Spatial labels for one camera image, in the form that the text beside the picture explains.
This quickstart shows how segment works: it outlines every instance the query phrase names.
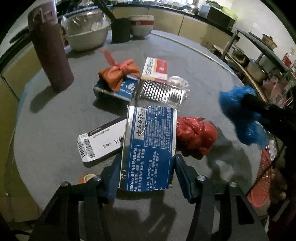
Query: stacked bowls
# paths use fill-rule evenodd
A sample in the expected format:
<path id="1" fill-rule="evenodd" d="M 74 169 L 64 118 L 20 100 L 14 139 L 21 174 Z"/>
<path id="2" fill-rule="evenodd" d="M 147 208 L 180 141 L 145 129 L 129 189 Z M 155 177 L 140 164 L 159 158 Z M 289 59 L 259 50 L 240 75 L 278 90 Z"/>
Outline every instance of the stacked bowls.
<path id="1" fill-rule="evenodd" d="M 153 15 L 131 16 L 131 34 L 136 38 L 144 38 L 151 33 L 154 25 Z"/>

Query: metal shelf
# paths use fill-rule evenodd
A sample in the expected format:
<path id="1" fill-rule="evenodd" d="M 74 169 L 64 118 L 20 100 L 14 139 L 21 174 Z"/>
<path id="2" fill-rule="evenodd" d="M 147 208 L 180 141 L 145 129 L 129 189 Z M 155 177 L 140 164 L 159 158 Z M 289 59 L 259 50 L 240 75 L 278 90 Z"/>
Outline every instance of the metal shelf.
<path id="1" fill-rule="evenodd" d="M 241 33 L 248 40 L 250 40 L 282 72 L 282 74 L 285 74 L 287 71 L 289 71 L 289 68 L 283 63 L 282 60 L 278 58 L 278 56 L 276 56 L 276 54 L 269 47 L 267 47 L 264 43 L 259 41 L 257 38 L 253 37 L 251 34 L 238 28 L 235 29 L 234 34 L 231 38 L 231 41 L 227 44 L 225 51 L 221 56 L 221 60 L 224 60 L 226 54 L 229 52 L 230 47 L 233 45 L 234 40 L 239 33 Z"/>
<path id="2" fill-rule="evenodd" d="M 283 61 L 276 56 L 274 51 L 268 48 L 265 44 L 241 29 L 237 29 L 237 31 L 249 39 L 282 72 L 282 74 L 289 70 Z"/>
<path id="3" fill-rule="evenodd" d="M 253 88 L 256 90 L 258 96 L 260 97 L 261 100 L 268 102 L 265 94 L 263 93 L 263 91 L 261 90 L 260 86 L 257 84 L 257 82 L 255 80 L 253 80 L 253 78 L 248 74 L 248 72 L 244 69 L 243 66 L 241 66 L 232 56 L 230 56 L 229 54 L 226 54 L 226 56 L 231 59 L 234 63 L 237 64 L 237 66 L 240 68 L 240 70 L 242 71 L 242 73 L 246 76 L 246 78 L 249 80 L 249 82 L 251 83 L 251 85 L 253 86 Z"/>

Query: blue box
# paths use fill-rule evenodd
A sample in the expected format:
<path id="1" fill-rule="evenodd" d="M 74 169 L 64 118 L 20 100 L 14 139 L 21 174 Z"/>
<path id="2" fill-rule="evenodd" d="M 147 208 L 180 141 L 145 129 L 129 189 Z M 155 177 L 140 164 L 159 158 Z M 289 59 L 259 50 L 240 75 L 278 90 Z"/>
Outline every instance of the blue box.
<path id="1" fill-rule="evenodd" d="M 176 149 L 177 111 L 129 107 L 119 188 L 152 191 L 169 187 Z"/>
<path id="2" fill-rule="evenodd" d="M 127 75 L 123 78 L 119 92 L 112 91 L 104 80 L 99 80 L 96 83 L 96 85 L 93 87 L 93 90 L 96 97 L 99 96 L 99 93 L 105 93 L 105 94 L 114 96 L 116 98 L 123 99 L 130 102 L 131 96 L 133 94 L 133 90 L 135 89 L 137 84 L 138 84 L 137 77 L 133 75 Z"/>

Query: toothpaste box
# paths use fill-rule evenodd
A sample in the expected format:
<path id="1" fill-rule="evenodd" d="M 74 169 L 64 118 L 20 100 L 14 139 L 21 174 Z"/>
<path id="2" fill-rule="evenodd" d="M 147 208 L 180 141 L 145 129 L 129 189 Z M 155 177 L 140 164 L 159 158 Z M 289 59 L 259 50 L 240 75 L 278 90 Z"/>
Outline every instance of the toothpaste box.
<path id="1" fill-rule="evenodd" d="M 97 160 L 123 146 L 126 116 L 79 135 L 77 147 L 83 162 Z"/>
<path id="2" fill-rule="evenodd" d="M 116 98 L 130 102 L 133 90 L 138 83 L 138 78 L 133 75 L 127 75 L 123 78 L 122 84 L 118 92 L 112 91 L 104 80 L 99 80 L 93 87 L 96 97 L 99 93 L 105 93 Z"/>
<path id="3" fill-rule="evenodd" d="M 126 191 L 166 189 L 172 182 L 177 111 L 129 107 L 119 188 Z"/>
<path id="4" fill-rule="evenodd" d="M 147 57 L 141 79 L 166 82 L 168 80 L 168 62 Z"/>

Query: gray table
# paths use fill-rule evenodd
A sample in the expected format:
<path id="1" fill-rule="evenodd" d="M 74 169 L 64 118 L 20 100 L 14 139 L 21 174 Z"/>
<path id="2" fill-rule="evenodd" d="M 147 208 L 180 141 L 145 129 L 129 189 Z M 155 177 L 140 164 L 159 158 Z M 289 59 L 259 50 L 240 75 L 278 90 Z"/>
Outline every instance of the gray table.
<path id="1" fill-rule="evenodd" d="M 145 40 L 111 45 L 109 33 L 102 48 L 108 50 L 117 62 L 133 58 L 140 70 L 146 57 L 167 60 L 168 75 L 186 79 L 191 89 L 178 115 L 206 117 L 218 128 L 218 140 L 210 154 L 201 160 L 185 157 L 186 163 L 194 166 L 199 174 L 212 177 L 215 182 L 233 180 L 246 192 L 257 176 L 260 151 L 257 146 L 246 146 L 238 141 L 234 126 L 218 105 L 219 91 L 243 84 L 230 71 L 192 50 L 195 48 L 218 60 L 201 45 L 173 34 L 154 33 L 182 44 L 151 34 Z M 111 164 L 114 157 L 84 164 L 76 140 L 79 134 L 126 113 L 126 102 L 110 96 L 96 100 L 92 91 L 98 81 L 98 71 L 109 66 L 101 52 L 71 51 L 68 59 L 74 83 L 55 95 L 44 71 L 40 70 L 22 97 L 23 105 L 16 127 L 14 151 L 17 167 L 42 209 L 62 181 L 77 184 L 84 175 L 99 174 Z M 150 194 L 146 199 L 121 193 L 105 210 L 115 241 L 185 240 L 194 205 L 183 198 L 175 176 L 171 189 Z"/>

